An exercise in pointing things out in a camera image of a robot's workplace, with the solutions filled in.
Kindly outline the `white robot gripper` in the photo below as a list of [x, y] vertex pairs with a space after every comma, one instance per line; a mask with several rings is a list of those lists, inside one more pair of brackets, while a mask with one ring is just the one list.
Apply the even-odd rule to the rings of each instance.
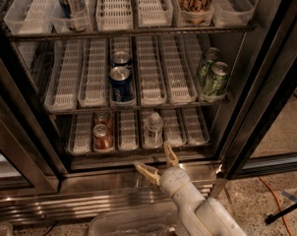
[[190, 182], [186, 171], [179, 166], [179, 159], [169, 143], [164, 145], [164, 154], [168, 168], [160, 177], [158, 169], [135, 161], [136, 169], [153, 185], [160, 186], [161, 191], [168, 197], [176, 194], [185, 184]]

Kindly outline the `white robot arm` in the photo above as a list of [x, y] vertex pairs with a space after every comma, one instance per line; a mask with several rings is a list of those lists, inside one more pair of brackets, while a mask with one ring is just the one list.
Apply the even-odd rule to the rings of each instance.
[[178, 218], [190, 236], [247, 236], [225, 207], [214, 198], [205, 198], [168, 142], [163, 144], [166, 170], [135, 161], [136, 169], [152, 184], [159, 186], [177, 207]]

